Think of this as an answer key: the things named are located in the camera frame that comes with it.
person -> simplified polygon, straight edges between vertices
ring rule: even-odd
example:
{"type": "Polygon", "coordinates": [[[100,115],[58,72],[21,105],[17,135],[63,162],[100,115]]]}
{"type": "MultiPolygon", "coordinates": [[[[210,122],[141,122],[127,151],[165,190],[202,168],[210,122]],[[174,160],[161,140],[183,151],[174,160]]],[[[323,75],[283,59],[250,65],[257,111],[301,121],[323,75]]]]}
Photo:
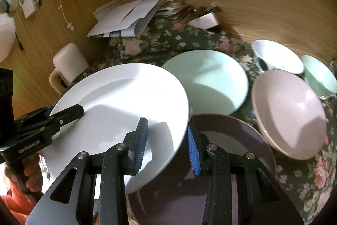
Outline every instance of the person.
{"type": "MultiPolygon", "coordinates": [[[[40,156],[35,153],[22,161],[24,165],[24,174],[28,177],[26,187],[33,192],[41,191],[43,177],[39,166],[40,156]]],[[[34,206],[28,198],[20,191],[17,183],[16,175],[11,169],[5,167],[5,176],[10,180],[10,190],[8,195],[1,196],[1,199],[11,211],[16,220],[24,225],[28,215],[33,210],[34,206]]]]}

pink bowl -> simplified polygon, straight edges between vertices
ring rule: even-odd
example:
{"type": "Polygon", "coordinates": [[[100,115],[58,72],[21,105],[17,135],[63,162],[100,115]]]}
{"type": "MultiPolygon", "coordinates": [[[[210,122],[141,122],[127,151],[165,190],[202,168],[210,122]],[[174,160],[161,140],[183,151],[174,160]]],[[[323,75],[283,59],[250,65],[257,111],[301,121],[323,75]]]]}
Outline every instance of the pink bowl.
{"type": "Polygon", "coordinates": [[[314,91],[299,77],[270,70],[257,77],[252,102],[262,135],[294,159],[310,159],[323,146],[326,117],[314,91]]]}

human hand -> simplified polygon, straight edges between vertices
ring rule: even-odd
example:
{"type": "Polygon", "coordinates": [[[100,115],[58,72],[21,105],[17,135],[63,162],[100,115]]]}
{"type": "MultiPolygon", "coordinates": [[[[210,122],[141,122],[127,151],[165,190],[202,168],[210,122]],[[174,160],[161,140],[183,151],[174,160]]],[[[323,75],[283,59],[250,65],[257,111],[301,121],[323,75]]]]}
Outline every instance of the human hand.
{"type": "MultiPolygon", "coordinates": [[[[21,162],[24,166],[24,174],[28,177],[26,187],[32,192],[41,191],[43,177],[39,166],[40,156],[35,153],[28,158],[23,159],[21,162]]],[[[5,166],[5,176],[7,176],[10,181],[17,183],[16,174],[8,165],[5,166]]]]}

power adapter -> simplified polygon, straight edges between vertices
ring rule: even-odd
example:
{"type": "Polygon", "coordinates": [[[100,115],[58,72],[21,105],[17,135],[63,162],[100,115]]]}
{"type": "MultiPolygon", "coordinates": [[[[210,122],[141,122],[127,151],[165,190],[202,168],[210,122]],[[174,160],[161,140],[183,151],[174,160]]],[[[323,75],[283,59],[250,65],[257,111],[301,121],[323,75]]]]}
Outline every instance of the power adapter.
{"type": "Polygon", "coordinates": [[[36,5],[34,4],[34,0],[24,0],[23,5],[21,6],[25,18],[28,18],[32,13],[36,11],[36,5]]]}

dark purple plate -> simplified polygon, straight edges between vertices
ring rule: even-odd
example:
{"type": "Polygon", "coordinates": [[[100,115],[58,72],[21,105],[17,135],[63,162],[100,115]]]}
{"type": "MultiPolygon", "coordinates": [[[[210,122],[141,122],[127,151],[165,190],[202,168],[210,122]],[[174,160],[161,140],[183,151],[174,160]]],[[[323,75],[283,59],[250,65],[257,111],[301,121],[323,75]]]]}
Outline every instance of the dark purple plate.
{"type": "MultiPolygon", "coordinates": [[[[275,159],[258,131],[239,119],[223,115],[192,117],[199,132],[211,143],[232,154],[253,152],[275,174],[275,159]]],[[[205,211],[208,177],[195,177],[185,137],[169,165],[141,190],[129,194],[131,211],[140,225],[201,225],[205,211]]],[[[233,224],[235,224],[233,189],[233,224]]]]}

